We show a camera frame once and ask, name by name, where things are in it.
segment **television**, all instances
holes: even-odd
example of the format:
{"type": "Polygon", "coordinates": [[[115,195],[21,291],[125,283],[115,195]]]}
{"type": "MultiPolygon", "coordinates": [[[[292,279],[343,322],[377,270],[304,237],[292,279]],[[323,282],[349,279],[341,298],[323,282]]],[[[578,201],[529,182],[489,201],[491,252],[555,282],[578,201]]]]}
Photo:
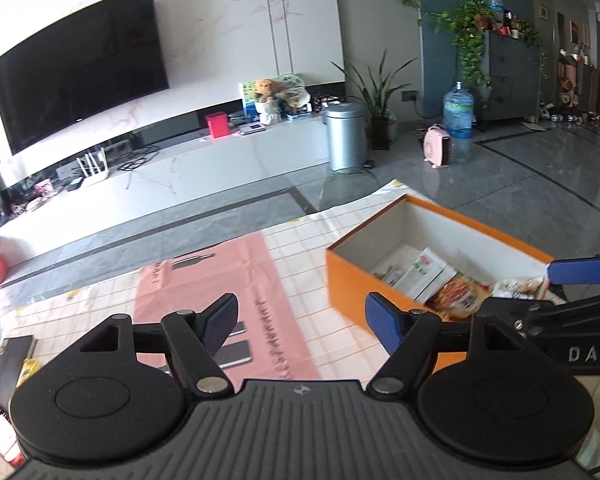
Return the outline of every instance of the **television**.
{"type": "Polygon", "coordinates": [[[103,0],[0,56],[0,116],[13,154],[168,87],[154,0],[103,0]]]}

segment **wall socket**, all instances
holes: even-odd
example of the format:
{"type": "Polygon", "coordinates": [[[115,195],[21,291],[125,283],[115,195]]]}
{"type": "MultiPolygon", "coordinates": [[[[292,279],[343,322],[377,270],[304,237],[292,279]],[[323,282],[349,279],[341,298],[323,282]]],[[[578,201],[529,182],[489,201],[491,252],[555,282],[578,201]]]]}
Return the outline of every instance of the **wall socket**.
{"type": "Polygon", "coordinates": [[[402,91],[402,100],[403,101],[417,101],[418,100],[418,91],[417,90],[403,90],[402,91]]]}

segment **trash can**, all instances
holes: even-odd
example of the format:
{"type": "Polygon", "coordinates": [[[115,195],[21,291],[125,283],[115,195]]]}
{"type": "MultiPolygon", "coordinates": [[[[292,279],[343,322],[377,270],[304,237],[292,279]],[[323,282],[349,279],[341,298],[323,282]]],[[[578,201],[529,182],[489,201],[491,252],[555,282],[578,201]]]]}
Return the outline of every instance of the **trash can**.
{"type": "Polygon", "coordinates": [[[362,168],[366,160],[366,109],[357,103],[330,105],[325,111],[331,171],[362,168]]]}

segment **orange box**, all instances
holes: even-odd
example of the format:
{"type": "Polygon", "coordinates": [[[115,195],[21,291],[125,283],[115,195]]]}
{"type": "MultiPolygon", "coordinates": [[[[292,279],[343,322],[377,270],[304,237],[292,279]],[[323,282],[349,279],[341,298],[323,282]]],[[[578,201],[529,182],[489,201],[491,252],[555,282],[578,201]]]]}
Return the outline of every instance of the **orange box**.
{"type": "MultiPolygon", "coordinates": [[[[553,260],[548,254],[471,218],[404,195],[327,248],[331,305],[369,332],[365,298],[370,292],[379,292],[401,310],[429,310],[372,274],[376,265],[403,245],[418,254],[429,247],[481,283],[545,276],[546,266],[553,260]]],[[[464,358],[464,352],[441,354],[436,369],[464,358]]]]}

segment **pink space heater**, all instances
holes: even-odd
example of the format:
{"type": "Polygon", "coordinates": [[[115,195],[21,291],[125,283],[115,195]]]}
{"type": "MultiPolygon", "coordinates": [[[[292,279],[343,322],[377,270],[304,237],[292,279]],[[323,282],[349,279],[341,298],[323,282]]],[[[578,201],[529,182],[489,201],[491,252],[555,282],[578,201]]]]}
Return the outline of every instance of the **pink space heater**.
{"type": "Polygon", "coordinates": [[[424,134],[424,160],[428,160],[434,168],[444,168],[451,164],[451,137],[440,126],[434,124],[424,134]]]}

